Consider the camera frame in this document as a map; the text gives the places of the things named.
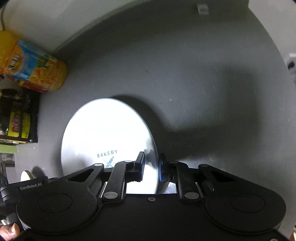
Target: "gray tabletop surface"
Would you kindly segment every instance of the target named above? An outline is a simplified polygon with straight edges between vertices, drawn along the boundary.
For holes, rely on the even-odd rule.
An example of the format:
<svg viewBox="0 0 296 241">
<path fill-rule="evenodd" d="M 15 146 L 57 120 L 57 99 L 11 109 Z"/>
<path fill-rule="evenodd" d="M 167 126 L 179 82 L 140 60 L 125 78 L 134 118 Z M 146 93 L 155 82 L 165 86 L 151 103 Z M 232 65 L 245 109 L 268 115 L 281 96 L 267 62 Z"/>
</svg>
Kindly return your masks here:
<svg viewBox="0 0 296 241">
<path fill-rule="evenodd" d="M 279 193 L 280 231 L 296 221 L 296 92 L 248 1 L 147 2 L 105 20 L 62 48 L 65 84 L 42 96 L 38 144 L 15 155 L 17 174 L 62 176 L 64 130 L 85 103 L 125 101 L 144 118 L 158 153 L 208 163 Z M 77 141 L 87 141 L 77 126 Z"/>
</svg>

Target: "white plate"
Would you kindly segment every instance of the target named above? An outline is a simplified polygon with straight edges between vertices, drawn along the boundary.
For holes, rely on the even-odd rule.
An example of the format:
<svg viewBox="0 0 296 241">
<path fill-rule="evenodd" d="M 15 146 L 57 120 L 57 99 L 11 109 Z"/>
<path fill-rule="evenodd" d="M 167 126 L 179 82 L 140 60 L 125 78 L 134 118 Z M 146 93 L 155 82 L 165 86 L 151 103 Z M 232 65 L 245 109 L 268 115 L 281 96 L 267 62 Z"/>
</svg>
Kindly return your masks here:
<svg viewBox="0 0 296 241">
<path fill-rule="evenodd" d="M 127 193 L 154 194 L 158 186 L 158 154 L 153 137 L 141 116 L 116 99 L 98 99 L 82 106 L 69 121 L 61 151 L 63 174 L 95 163 L 113 167 L 146 154 L 143 181 L 127 184 Z"/>
</svg>

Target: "wire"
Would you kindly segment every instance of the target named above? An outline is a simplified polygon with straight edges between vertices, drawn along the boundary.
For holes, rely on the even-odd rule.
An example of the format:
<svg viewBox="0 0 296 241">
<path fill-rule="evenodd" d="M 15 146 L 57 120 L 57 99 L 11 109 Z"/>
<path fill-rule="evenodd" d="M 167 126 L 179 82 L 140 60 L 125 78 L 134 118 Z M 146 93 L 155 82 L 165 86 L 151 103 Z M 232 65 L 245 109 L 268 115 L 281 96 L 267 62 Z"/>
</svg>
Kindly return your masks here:
<svg viewBox="0 0 296 241">
<path fill-rule="evenodd" d="M 1 15 L 0 15 L 1 26 L 2 26 L 3 31 L 6 30 L 4 20 L 3 20 L 3 15 L 4 15 L 5 8 L 6 8 L 6 4 L 3 6 L 2 11 L 1 11 Z"/>
</svg>

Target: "fingernail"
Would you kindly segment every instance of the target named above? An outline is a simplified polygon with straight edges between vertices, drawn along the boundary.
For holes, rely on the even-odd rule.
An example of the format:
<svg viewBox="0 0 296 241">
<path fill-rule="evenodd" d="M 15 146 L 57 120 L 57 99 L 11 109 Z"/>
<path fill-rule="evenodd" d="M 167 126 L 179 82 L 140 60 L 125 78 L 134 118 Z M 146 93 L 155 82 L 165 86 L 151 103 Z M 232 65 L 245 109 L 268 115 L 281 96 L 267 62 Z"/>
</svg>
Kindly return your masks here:
<svg viewBox="0 0 296 241">
<path fill-rule="evenodd" d="M 15 233 L 15 223 L 12 225 L 10 230 L 11 230 L 11 232 Z"/>
</svg>

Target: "yellow container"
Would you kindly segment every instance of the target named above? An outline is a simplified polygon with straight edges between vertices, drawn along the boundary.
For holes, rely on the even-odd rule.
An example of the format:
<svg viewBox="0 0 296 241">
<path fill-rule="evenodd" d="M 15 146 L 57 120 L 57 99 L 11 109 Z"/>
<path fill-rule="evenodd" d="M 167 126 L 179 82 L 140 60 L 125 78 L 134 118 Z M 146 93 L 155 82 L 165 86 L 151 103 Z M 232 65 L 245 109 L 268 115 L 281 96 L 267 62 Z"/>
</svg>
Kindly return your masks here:
<svg viewBox="0 0 296 241">
<path fill-rule="evenodd" d="M 67 67 L 40 48 L 0 31 L 0 74 L 55 91 L 63 85 Z"/>
</svg>

